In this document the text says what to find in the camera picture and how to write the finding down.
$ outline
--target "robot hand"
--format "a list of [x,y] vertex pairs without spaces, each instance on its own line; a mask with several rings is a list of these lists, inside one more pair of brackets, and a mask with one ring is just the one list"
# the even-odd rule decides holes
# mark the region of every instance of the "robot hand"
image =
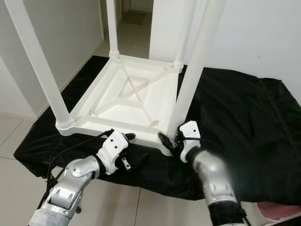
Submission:
[[232,189],[225,164],[209,150],[201,148],[201,136],[195,121],[178,127],[176,145],[162,133],[158,133],[158,137],[173,155],[179,155],[182,162],[188,162],[197,172],[213,226],[245,226],[243,218],[250,225]]
[[[115,161],[128,147],[129,140],[135,138],[135,134],[111,130],[106,135],[109,136],[96,155],[75,159],[65,167],[41,207],[34,212],[29,226],[67,226],[74,213],[80,212],[83,190],[90,181],[102,173],[111,175],[118,169]],[[121,160],[129,170],[131,166],[126,158],[122,157]]]

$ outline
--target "pink object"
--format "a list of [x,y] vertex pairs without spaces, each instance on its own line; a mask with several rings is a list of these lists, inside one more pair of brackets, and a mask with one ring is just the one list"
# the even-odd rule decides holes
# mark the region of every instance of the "pink object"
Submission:
[[271,202],[258,202],[257,206],[261,214],[271,220],[280,220],[301,213],[301,206],[286,206]]

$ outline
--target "white wall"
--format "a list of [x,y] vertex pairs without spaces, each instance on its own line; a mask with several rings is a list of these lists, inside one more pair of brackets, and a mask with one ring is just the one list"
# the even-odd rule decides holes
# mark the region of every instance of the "white wall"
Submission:
[[[4,0],[1,2],[0,53],[35,114],[47,104]],[[98,0],[24,0],[59,88],[103,40]]]
[[0,56],[0,114],[13,114],[20,117],[35,118],[35,113],[30,108],[21,93],[15,80],[5,66]]
[[131,8],[134,10],[152,12],[153,4],[154,0],[131,0]]
[[[186,4],[185,0],[168,2],[154,2],[150,59],[172,62],[184,20],[180,11]],[[191,56],[204,6],[204,0],[198,1],[185,63]],[[281,79],[301,103],[300,12],[299,0],[227,1],[206,66]]]

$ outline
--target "black cloth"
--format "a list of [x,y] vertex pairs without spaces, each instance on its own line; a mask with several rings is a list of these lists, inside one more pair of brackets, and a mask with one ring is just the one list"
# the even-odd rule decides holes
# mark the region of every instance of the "black cloth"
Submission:
[[[69,111],[107,60],[93,56],[62,92]],[[301,205],[301,108],[281,81],[205,68],[187,120],[198,122],[203,147],[225,160],[243,201]],[[34,175],[45,178],[55,155],[92,138],[61,136],[48,108],[14,156]],[[95,154],[102,142],[96,138],[79,145],[55,165],[64,167],[71,160]],[[182,199],[204,198],[197,175],[178,158],[138,145],[129,146],[127,158],[135,169],[120,168],[100,179]]]

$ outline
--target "black fabric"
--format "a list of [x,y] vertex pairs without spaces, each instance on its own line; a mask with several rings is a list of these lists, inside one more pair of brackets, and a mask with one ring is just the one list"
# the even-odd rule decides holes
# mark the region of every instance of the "black fabric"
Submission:
[[[107,60],[93,56],[62,92],[69,111]],[[205,68],[187,120],[198,122],[202,146],[225,160],[243,201],[301,205],[301,108],[281,81]],[[34,175],[45,178],[54,156],[88,139],[91,136],[61,136],[48,108],[14,156]],[[96,138],[77,146],[55,165],[63,167],[95,154],[102,142]],[[135,166],[131,172],[120,168],[100,179],[182,199],[204,198],[197,175],[179,158],[130,145],[127,159]]]

